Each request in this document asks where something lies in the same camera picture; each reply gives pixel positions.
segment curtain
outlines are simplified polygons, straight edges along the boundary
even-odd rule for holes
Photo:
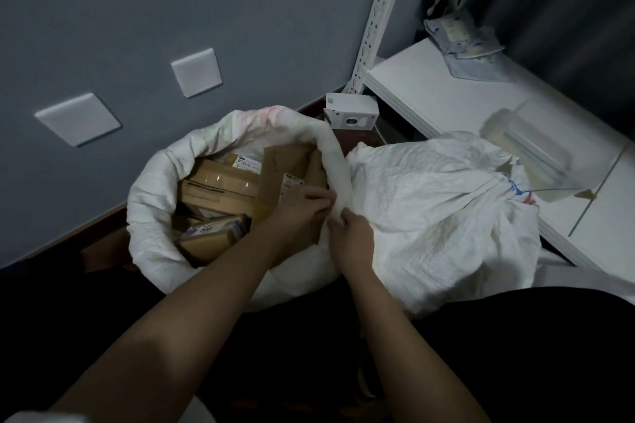
[[[466,0],[506,53],[635,139],[635,0]]]

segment open white sack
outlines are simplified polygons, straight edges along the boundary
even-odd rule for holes
[[[411,313],[531,286],[538,207],[511,183],[528,189],[517,157],[453,132],[377,148],[360,143],[347,162],[353,211],[375,232],[373,269]]]
[[[351,201],[351,173],[333,130],[326,122],[303,116],[287,107],[233,111],[218,123],[197,129],[156,153],[130,189],[128,232],[130,254],[141,272],[158,289],[169,293],[194,276],[195,269],[173,243],[171,216],[177,204],[177,185],[192,171],[197,156],[228,152],[262,161],[263,150],[278,144],[313,143],[322,152],[328,183],[337,193],[334,214]],[[328,231],[322,227],[317,245],[271,269],[251,298],[249,310],[263,309],[320,289],[338,271],[328,250]]]

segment transparent plastic container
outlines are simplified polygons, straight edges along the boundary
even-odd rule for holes
[[[524,101],[484,137],[518,156],[525,166],[530,187],[542,200],[557,201],[584,189],[593,189],[610,170],[610,159],[585,130],[567,114],[534,99]]]

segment light switch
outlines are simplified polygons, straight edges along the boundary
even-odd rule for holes
[[[172,69],[177,76],[181,91],[186,97],[220,85],[220,70],[214,49],[203,50],[186,58],[172,62]]]
[[[79,146],[121,127],[104,103],[92,93],[42,109],[35,116],[71,146]]]

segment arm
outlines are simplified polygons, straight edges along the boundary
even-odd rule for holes
[[[53,405],[92,422],[177,421],[267,269],[335,194],[297,186],[274,214],[124,333]]]
[[[373,229],[345,209],[329,219],[331,255],[346,277],[396,422],[488,422],[469,390],[428,346],[373,272]]]

